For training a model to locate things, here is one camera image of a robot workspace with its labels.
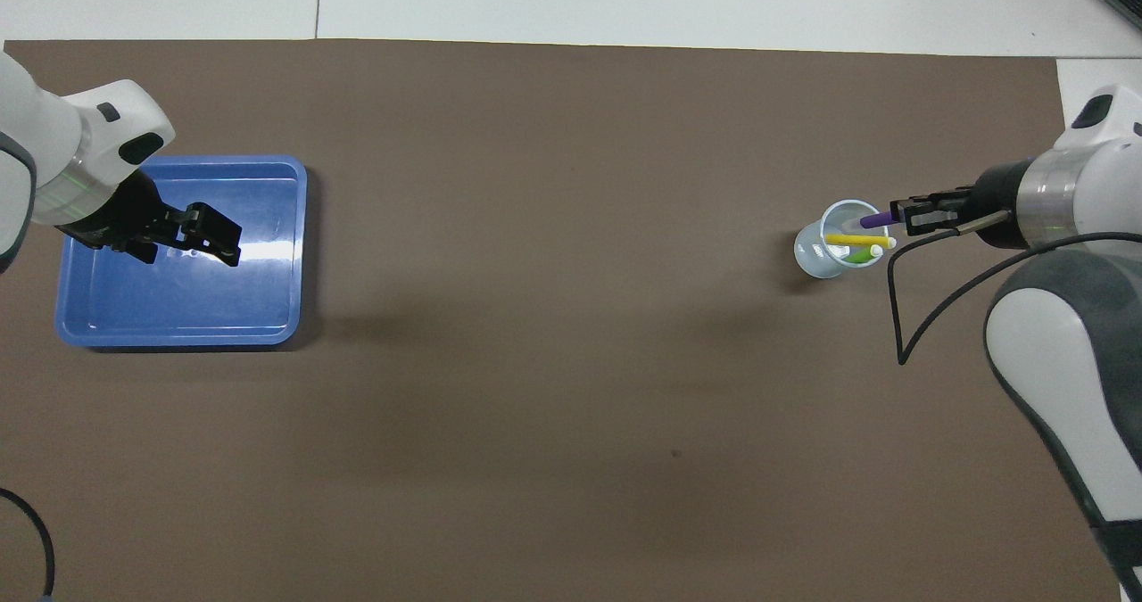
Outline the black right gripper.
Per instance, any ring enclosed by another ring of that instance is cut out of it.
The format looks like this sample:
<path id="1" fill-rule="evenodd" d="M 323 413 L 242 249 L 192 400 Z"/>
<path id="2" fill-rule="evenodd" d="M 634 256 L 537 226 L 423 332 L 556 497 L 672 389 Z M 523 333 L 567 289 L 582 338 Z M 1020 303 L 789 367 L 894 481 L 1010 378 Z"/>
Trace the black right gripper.
<path id="1" fill-rule="evenodd" d="M 979 228 L 978 236 L 991 247 L 1026 249 L 1029 244 L 1018 225 L 1018 194 L 1030 166 L 1030 161 L 1005 162 L 988 168 L 973 184 L 892 200 L 890 212 L 894 215 L 890 226 L 919 236 L 938 228 L 966 227 L 971 220 L 1004 212 L 1004 220 Z"/>

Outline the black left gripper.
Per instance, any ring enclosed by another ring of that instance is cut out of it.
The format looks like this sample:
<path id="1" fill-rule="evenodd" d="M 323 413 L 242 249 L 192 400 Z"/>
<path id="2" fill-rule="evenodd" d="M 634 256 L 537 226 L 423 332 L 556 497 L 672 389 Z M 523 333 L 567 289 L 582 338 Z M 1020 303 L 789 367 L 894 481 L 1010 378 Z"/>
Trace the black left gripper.
<path id="1" fill-rule="evenodd" d="M 169 219 L 176 212 L 163 202 L 151 177 L 137 169 L 116 187 L 112 196 L 95 212 L 81 220 L 69 223 L 69 236 L 91 250 L 108 248 L 126 252 L 154 264 L 159 247 L 188 252 L 204 252 L 216 260 L 236 268 L 241 258 L 239 247 L 242 228 L 211 204 L 187 204 L 183 218 L 184 241 L 179 239 L 178 220 Z"/>

